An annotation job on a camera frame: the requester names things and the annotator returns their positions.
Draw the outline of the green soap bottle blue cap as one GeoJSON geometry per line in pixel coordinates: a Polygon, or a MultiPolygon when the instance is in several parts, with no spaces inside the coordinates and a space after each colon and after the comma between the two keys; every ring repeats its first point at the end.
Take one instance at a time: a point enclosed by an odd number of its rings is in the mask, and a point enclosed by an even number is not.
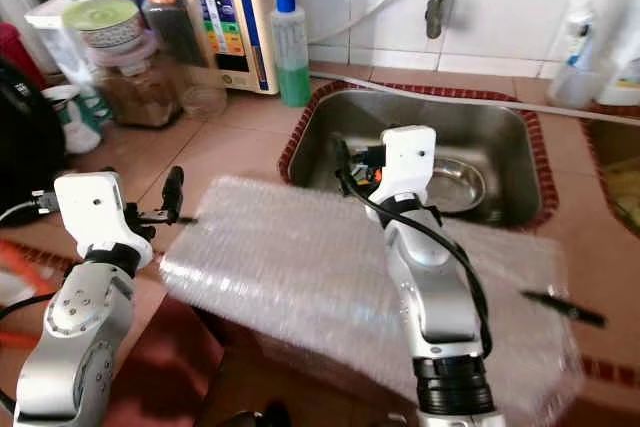
{"type": "Polygon", "coordinates": [[[287,107],[303,108],[311,97],[305,11],[296,0],[275,0],[270,28],[280,98],[287,107]]]}

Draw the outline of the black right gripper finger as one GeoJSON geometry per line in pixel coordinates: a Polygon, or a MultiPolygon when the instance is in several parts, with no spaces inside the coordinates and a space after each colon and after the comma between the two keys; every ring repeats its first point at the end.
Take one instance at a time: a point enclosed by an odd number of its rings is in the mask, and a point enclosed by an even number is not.
{"type": "Polygon", "coordinates": [[[348,144],[342,135],[334,135],[335,176],[343,194],[358,194],[358,186],[352,175],[348,144]]]}

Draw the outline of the beige water ioniser appliance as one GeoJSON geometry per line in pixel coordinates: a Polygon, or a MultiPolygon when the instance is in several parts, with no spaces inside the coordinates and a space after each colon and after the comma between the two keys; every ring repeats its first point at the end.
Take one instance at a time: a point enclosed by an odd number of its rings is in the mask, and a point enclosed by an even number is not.
{"type": "Polygon", "coordinates": [[[207,44],[228,88],[278,93],[270,14],[275,0],[200,0],[207,44]]]}

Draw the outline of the black round appliance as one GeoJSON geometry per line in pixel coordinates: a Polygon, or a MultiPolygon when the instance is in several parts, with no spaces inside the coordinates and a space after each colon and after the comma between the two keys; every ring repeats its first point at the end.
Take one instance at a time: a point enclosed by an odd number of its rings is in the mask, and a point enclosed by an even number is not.
{"type": "Polygon", "coordinates": [[[54,108],[42,90],[12,63],[0,60],[0,226],[37,220],[24,206],[33,191],[51,191],[67,168],[67,148],[54,108]]]}

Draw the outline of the black pointed strip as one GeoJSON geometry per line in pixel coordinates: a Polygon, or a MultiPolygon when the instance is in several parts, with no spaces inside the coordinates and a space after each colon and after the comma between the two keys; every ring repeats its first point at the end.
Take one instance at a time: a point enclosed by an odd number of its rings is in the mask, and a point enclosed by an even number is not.
{"type": "Polygon", "coordinates": [[[582,307],[582,305],[575,304],[561,298],[561,296],[552,295],[549,293],[538,293],[538,291],[524,290],[520,293],[529,299],[530,302],[539,303],[553,309],[554,312],[561,314],[561,316],[573,319],[584,325],[590,325],[596,328],[604,328],[607,326],[607,318],[602,313],[590,311],[590,309],[582,307]]]}

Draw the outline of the white pipe along wall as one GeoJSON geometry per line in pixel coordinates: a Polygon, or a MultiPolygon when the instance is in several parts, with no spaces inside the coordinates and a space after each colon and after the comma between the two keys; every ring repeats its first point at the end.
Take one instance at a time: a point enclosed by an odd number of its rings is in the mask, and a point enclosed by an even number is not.
{"type": "Polygon", "coordinates": [[[628,126],[640,127],[640,119],[631,119],[631,117],[608,115],[608,113],[596,113],[586,110],[567,110],[567,108],[545,106],[545,104],[529,104],[517,101],[488,101],[488,99],[444,97],[444,95],[415,93],[411,92],[411,90],[403,90],[394,87],[387,87],[387,85],[383,84],[372,83],[372,81],[347,78],[347,76],[332,74],[332,72],[311,72],[310,76],[311,78],[346,81],[346,83],[356,85],[356,87],[372,89],[375,90],[375,92],[402,95],[402,97],[419,99],[419,101],[449,102],[456,104],[475,104],[475,106],[503,107],[507,108],[507,110],[549,113],[549,115],[573,117],[573,119],[586,119],[591,121],[608,122],[608,124],[623,124],[628,126]]]}

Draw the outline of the white mug with green print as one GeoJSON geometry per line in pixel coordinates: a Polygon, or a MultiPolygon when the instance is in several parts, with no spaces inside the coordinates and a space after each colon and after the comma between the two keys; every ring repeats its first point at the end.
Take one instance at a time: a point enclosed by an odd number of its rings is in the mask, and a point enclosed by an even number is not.
{"type": "Polygon", "coordinates": [[[59,117],[68,153],[82,156],[99,147],[102,136],[91,125],[92,117],[84,116],[81,89],[73,85],[60,85],[42,90],[42,95],[59,117]]]}

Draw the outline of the clear bubble wrap sheet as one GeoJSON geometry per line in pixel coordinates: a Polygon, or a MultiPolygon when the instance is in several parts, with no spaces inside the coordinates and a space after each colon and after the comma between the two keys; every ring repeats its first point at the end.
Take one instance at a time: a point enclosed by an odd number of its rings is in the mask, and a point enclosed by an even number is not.
{"type": "MultiPolygon", "coordinates": [[[[495,405],[509,427],[552,427],[584,382],[579,348],[567,318],[527,293],[567,294],[561,248],[452,218],[444,229],[488,299],[495,405]]],[[[220,177],[159,270],[175,298],[255,331],[265,357],[358,398],[415,405],[383,234],[357,200],[220,177]]]]}

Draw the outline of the patterned tin with green lid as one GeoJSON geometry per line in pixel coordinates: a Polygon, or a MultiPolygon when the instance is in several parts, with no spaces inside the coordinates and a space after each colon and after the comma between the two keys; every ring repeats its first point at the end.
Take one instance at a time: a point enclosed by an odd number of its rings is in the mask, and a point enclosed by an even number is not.
{"type": "Polygon", "coordinates": [[[132,51],[145,34],[140,8],[129,0],[74,2],[61,20],[87,47],[109,55],[132,51]]]}

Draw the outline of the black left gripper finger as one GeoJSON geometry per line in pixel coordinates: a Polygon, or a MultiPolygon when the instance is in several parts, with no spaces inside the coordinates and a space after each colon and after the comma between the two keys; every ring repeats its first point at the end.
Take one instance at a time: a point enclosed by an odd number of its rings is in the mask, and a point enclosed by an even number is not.
{"type": "Polygon", "coordinates": [[[182,167],[170,167],[165,180],[165,223],[169,223],[169,225],[180,221],[180,208],[182,208],[184,199],[184,180],[186,180],[186,174],[184,174],[182,167]]]}

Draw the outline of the brown-filled jar with pink lid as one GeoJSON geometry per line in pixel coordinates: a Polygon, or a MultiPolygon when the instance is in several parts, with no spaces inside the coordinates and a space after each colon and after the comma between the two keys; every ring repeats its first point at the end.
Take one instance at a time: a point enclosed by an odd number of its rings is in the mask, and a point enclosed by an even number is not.
{"type": "Polygon", "coordinates": [[[174,87],[177,71],[160,51],[151,31],[125,53],[110,55],[91,49],[90,58],[101,69],[99,88],[119,124],[164,127],[178,116],[179,95],[174,87]]]}

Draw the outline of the glass jar with orange lid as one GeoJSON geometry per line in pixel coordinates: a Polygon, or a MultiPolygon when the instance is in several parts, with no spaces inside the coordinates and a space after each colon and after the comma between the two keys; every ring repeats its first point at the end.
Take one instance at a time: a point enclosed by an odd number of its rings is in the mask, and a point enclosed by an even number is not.
{"type": "Polygon", "coordinates": [[[187,116],[210,120],[227,107],[227,89],[204,26],[200,0],[146,0],[143,16],[180,65],[180,103],[187,116]]]}

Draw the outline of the white bottle blue-green label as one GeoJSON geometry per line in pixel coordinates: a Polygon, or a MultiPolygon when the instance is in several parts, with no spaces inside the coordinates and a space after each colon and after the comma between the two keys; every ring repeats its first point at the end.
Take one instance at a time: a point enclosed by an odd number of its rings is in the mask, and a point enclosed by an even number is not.
{"type": "Polygon", "coordinates": [[[593,39],[595,35],[595,8],[586,2],[571,8],[566,17],[566,61],[570,69],[588,71],[593,66],[593,39]]]}

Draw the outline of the red plastic container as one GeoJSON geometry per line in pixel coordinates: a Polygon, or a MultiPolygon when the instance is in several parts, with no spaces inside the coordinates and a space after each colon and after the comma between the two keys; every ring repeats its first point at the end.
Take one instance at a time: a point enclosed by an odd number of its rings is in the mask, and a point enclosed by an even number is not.
{"type": "Polygon", "coordinates": [[[1,57],[5,61],[12,63],[20,72],[27,72],[27,63],[29,57],[22,42],[20,42],[20,33],[9,23],[0,24],[0,51],[1,57]]]}

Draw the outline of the round steel plate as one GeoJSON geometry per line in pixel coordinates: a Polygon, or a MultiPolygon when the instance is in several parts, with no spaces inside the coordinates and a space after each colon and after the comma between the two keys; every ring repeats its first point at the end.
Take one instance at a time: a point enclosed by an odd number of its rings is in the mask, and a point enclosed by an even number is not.
{"type": "Polygon", "coordinates": [[[462,159],[436,157],[428,197],[444,215],[463,215],[484,202],[486,185],[479,170],[462,159]]]}

